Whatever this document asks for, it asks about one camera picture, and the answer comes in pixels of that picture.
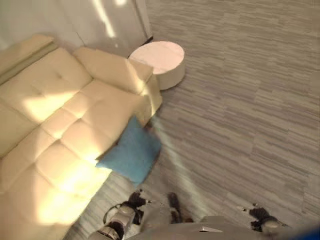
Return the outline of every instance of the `sofa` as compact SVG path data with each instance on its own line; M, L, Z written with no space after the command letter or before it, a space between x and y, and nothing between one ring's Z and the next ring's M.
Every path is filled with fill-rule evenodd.
M134 60L41 34L1 52L0 238L62 239L112 171L99 156L161 103L152 67Z

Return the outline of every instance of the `blue pillow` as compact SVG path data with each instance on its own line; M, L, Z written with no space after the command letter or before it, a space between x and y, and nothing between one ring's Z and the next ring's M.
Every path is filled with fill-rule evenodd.
M160 149L160 140L143 129L137 117L133 116L118 145L108 151L96 167L112 169L137 186L148 176Z

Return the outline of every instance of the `wall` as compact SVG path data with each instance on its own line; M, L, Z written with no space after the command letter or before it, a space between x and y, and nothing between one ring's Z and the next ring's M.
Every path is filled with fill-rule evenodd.
M2 0L0 50L43 33L70 51L86 45L127 57L152 35L143 4L145 0Z

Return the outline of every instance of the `gray striped carpet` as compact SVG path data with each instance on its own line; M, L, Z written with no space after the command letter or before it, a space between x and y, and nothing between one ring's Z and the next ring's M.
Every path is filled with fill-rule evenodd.
M147 0L156 41L180 44L186 76L153 119L163 149L141 186L185 216L259 203L299 227L320 220L320 0ZM65 240L84 240L134 190L112 173Z

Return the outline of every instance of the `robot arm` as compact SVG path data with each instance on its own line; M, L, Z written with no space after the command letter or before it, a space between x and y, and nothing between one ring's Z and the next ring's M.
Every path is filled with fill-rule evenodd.
M131 194L128 201L120 204L117 213L102 228L93 232L89 240L122 240L131 224L139 225L144 212L138 208L146 204L140 197L141 190Z

